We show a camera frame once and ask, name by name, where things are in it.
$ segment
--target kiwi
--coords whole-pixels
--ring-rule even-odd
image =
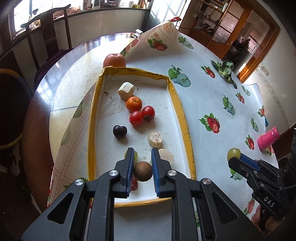
[[[133,175],[139,182],[146,182],[152,177],[152,166],[146,161],[140,161],[134,166]]]

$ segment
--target white tray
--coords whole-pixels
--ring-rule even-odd
[[[153,106],[156,113],[153,121],[143,121],[136,127],[130,124],[130,112],[125,106],[126,102],[117,93],[124,82],[130,82],[135,86],[134,96],[142,100],[143,107]],[[115,125],[127,127],[126,137],[117,139],[113,135],[112,130]],[[147,140],[151,131],[158,131],[163,136],[162,146],[159,148],[167,149],[174,155],[175,161],[172,168],[188,178],[196,177],[183,108],[173,84],[166,76],[133,68],[105,68],[96,85],[89,131],[90,179],[92,179],[91,173],[94,173],[94,178],[99,178],[103,173],[114,169],[116,162],[124,159],[124,153],[128,147],[134,148],[138,153],[135,164],[139,161],[151,163],[152,147]],[[187,148],[185,148],[183,136],[186,139]],[[115,206],[145,205],[159,201],[162,199],[157,198],[153,178],[151,178],[147,182],[138,182],[138,190],[132,191],[127,199],[115,199]]]

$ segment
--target blue object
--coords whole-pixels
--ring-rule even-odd
[[[260,167],[259,165],[254,161],[252,160],[250,157],[244,155],[243,153],[241,153],[241,156],[240,156],[240,159],[247,165],[249,165],[250,167],[252,167],[254,170],[256,171],[260,171]]]
[[[154,153],[153,148],[151,150],[151,163],[152,163],[152,172],[153,172],[153,179],[154,179],[154,188],[155,188],[156,195],[159,196],[159,194],[160,194],[160,182],[159,182],[159,174],[158,174],[158,169],[157,169],[157,164],[156,164],[156,159],[155,159],[155,153]]]
[[[267,119],[266,119],[265,116],[264,116],[264,118],[265,118],[265,127],[268,127],[269,126],[269,123],[268,123],[268,121],[267,121]]]
[[[132,181],[133,181],[132,170],[134,167],[134,162],[135,162],[135,150],[132,149],[131,157],[129,160],[129,166],[128,166],[128,174],[126,176],[126,194],[127,194],[127,196],[129,196],[129,194],[131,192],[131,185],[132,185]]]

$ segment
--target orange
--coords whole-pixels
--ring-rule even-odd
[[[126,60],[120,53],[112,53],[103,62],[103,68],[106,66],[126,67]]]
[[[130,112],[140,110],[142,108],[142,101],[140,98],[132,96],[126,101],[126,108]]]

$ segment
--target bottle cap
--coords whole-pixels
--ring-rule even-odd
[[[275,138],[275,140],[277,141],[278,139],[279,139],[279,131],[278,131],[278,129],[276,128],[276,127],[274,127],[274,128],[272,128],[271,129],[272,130],[272,133],[273,133],[273,135],[274,135],[274,138]]]

